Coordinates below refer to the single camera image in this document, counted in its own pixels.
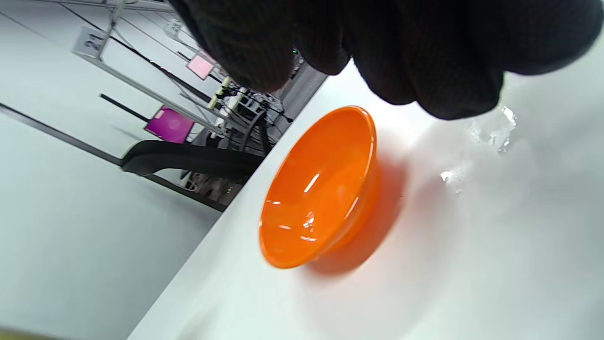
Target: black glove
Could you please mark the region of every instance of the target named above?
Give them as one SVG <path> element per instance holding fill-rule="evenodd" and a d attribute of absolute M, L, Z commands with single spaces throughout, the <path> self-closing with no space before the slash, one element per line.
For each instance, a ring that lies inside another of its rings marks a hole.
<path fill-rule="evenodd" d="M 499 101 L 503 72 L 542 74 L 583 55 L 600 0 L 170 0 L 200 46 L 238 82 L 274 91 L 292 47 L 338 74 L 352 57 L 369 88 L 441 119 Z"/>

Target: black chair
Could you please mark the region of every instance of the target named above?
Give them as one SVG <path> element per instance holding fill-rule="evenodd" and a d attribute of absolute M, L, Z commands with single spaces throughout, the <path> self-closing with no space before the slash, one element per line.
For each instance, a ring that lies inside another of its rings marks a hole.
<path fill-rule="evenodd" d="M 140 176 L 163 169 L 183 169 L 243 184 L 263 159 L 235 150 L 144 140 L 128 150 L 121 160 L 121 168 Z"/>

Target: white tabletop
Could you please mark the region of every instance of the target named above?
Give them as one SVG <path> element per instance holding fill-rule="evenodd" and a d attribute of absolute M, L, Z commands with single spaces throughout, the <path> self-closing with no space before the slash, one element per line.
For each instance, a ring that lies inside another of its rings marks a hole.
<path fill-rule="evenodd" d="M 602 338 L 603 60 L 601 39 L 562 71 L 510 76 L 501 107 L 457 122 L 382 102 L 349 65 L 129 340 Z M 274 269 L 258 245 L 271 180 L 302 133 L 344 105 L 377 124 L 387 180 L 375 216 L 339 258 Z"/>

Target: water droplet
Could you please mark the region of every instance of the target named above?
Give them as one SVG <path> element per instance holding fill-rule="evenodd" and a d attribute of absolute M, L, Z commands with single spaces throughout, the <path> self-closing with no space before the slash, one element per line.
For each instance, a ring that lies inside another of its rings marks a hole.
<path fill-rule="evenodd" d="M 451 172 L 451 171 L 443 171 L 440 174 L 440 178 L 442 178 L 443 181 L 445 181 L 445 182 L 449 181 L 449 179 L 451 178 L 451 176 L 453 176 L 453 172 Z"/>

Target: bowl rim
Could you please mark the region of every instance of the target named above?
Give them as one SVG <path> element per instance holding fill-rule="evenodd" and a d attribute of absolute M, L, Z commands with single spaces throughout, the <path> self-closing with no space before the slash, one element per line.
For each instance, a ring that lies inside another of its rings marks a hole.
<path fill-rule="evenodd" d="M 262 211 L 260 213 L 260 223 L 259 223 L 259 225 L 260 225 L 260 227 L 259 227 L 260 248 L 262 250 L 262 255 L 267 260 L 267 262 L 276 268 L 291 269 L 291 268 L 299 267 L 299 266 L 305 264 L 305 263 L 309 262 L 311 259 L 314 259 L 317 256 L 319 256 L 325 250 L 332 247 L 337 241 L 337 240 L 335 240 L 336 237 L 340 236 L 339 232 L 338 232 L 340 229 L 337 229 L 338 231 L 335 231 L 334 233 L 329 235 L 329 237 L 327 238 L 327 241 L 324 243 L 325 245 L 323 247 L 317 247 L 312 252 L 309 252 L 308 255 L 303 256 L 300 259 L 297 259 L 296 261 L 274 261 L 274 258 L 271 258 L 268 255 L 268 252 L 266 251 L 266 246 L 264 243 L 264 239 L 262 237 L 262 227 L 263 227 L 263 215 L 264 215 L 264 210 L 265 210 L 265 206 L 266 206 L 266 199 L 268 198 L 269 194 L 272 191 L 272 187 L 275 182 L 275 179 L 279 176 L 279 174 L 281 174 L 281 171 L 283 170 L 283 166 L 285 165 L 285 163 L 291 156 L 292 150 L 296 147 L 296 145 L 298 144 L 300 139 L 302 139 L 304 137 L 304 135 L 306 135 L 315 125 L 319 124 L 321 121 L 326 120 L 330 116 L 332 116 L 334 114 L 338 114 L 341 111 L 348 111 L 348 110 L 352 110 L 355 114 L 359 114 L 361 117 L 363 117 L 363 120 L 365 121 L 365 124 L 368 127 L 370 137 L 371 137 L 371 148 L 369 150 L 369 157 L 367 159 L 367 165 L 365 166 L 365 171 L 363 172 L 363 182 L 361 183 L 361 185 L 359 186 L 359 188 L 356 191 L 356 197 L 360 197 L 363 194 L 363 191 L 365 190 L 365 187 L 366 187 L 365 184 L 367 182 L 367 179 L 371 175 L 371 173 L 374 171 L 375 163 L 376 163 L 377 148 L 378 148 L 378 143 L 377 143 L 378 134 L 376 131 L 375 123 L 374 123 L 373 119 L 371 118 L 371 115 L 369 114 L 369 112 L 367 112 L 367 110 L 363 109 L 360 106 L 356 106 L 356 105 L 343 106 L 343 107 L 337 108 L 335 110 L 332 110 L 331 112 L 327 113 L 325 116 L 323 116 L 322 118 L 317 120 L 314 124 L 312 124 L 304 132 L 304 134 L 302 134 L 302 136 L 300 136 L 300 138 L 298 138 L 298 140 L 296 141 L 294 146 L 289 150 L 287 156 L 283 159 L 281 165 L 279 166 L 279 169 L 277 170 L 277 172 L 275 173 L 275 176 L 273 177 L 271 186 L 269 187 L 268 192 L 266 193 L 265 200 L 262 204 Z M 355 208 L 355 206 L 358 204 L 359 201 L 361 201 L 361 199 L 354 200 L 351 203 L 349 212 L 351 212 Z"/>

